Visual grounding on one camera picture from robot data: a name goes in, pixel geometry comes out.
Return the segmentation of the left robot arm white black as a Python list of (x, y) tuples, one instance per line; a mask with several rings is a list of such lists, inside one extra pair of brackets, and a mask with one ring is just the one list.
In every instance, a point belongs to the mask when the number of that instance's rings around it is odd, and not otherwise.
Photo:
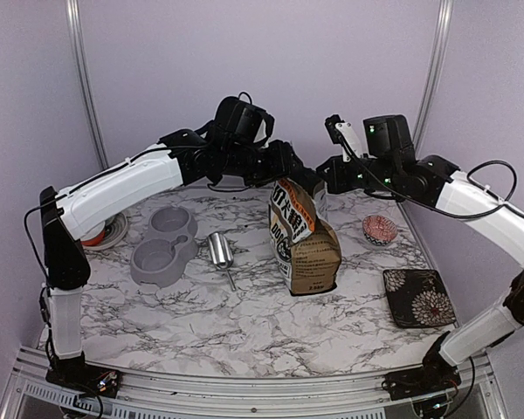
[(37, 260), (45, 275), (39, 305), (49, 330), (48, 382), (86, 397), (114, 398), (118, 392), (121, 372), (87, 364), (80, 338), (81, 294), (91, 276), (81, 241), (109, 217), (203, 178), (217, 185), (226, 175), (239, 176), (252, 188), (288, 178), (306, 192), (320, 184), (320, 177), (304, 166), (290, 143), (271, 138), (273, 125), (265, 109), (228, 96), (202, 127), (167, 134), (74, 186), (40, 192), (37, 210), (44, 253)]

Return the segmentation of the metal food scoop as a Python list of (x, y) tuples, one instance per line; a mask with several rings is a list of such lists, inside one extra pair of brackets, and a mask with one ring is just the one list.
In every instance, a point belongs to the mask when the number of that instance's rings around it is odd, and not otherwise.
[(231, 290), (235, 292), (237, 286), (230, 271), (234, 263), (234, 257), (227, 238), (221, 232), (213, 232), (208, 236), (208, 245), (212, 263), (218, 270), (225, 272)]

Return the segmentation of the brown dog food bag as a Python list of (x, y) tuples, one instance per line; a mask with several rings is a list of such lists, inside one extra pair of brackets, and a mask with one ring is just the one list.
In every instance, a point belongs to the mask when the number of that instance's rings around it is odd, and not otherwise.
[(293, 296), (330, 292), (336, 287), (341, 246), (327, 220), (327, 206), (323, 181), (310, 191), (290, 179), (273, 184), (268, 204), (270, 243)]

